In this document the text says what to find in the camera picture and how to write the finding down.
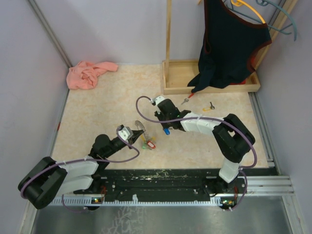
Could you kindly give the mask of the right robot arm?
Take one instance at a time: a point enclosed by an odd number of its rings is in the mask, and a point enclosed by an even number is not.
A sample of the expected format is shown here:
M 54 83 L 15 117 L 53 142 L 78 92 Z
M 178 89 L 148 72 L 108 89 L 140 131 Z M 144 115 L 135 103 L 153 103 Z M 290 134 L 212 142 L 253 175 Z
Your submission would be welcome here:
M 191 111 L 180 111 L 170 99 L 163 96 L 154 98 L 152 104 L 158 108 L 154 115 L 162 122 L 166 134 L 172 128 L 214 136 L 225 157 L 217 185 L 220 191 L 229 193 L 235 187 L 234 179 L 238 176 L 243 157 L 255 143 L 254 136 L 242 121 L 234 114 L 214 120 L 203 119 Z

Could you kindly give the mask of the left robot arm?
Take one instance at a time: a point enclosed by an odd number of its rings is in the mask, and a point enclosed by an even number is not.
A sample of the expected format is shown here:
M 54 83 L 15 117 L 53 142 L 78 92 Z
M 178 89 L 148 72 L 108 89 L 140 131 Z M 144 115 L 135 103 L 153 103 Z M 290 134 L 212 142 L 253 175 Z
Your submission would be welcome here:
M 57 196 L 82 190 L 98 192 L 101 181 L 96 176 L 111 163 L 108 158 L 124 147 L 132 148 L 143 133 L 143 130 L 121 125 L 113 139 L 105 134 L 98 135 L 89 155 L 82 159 L 57 162 L 49 156 L 44 157 L 19 183 L 21 197 L 39 210 Z

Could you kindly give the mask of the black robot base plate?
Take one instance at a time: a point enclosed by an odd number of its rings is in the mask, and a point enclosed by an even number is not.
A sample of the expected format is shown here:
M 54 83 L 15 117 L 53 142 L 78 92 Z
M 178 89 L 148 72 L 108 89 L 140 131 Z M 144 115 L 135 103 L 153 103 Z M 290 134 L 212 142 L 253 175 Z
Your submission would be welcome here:
M 105 201 L 202 202 L 217 195 L 242 194 L 245 180 L 236 177 L 226 183 L 217 169 L 110 170 L 93 176 L 90 188 L 76 195 L 102 195 Z

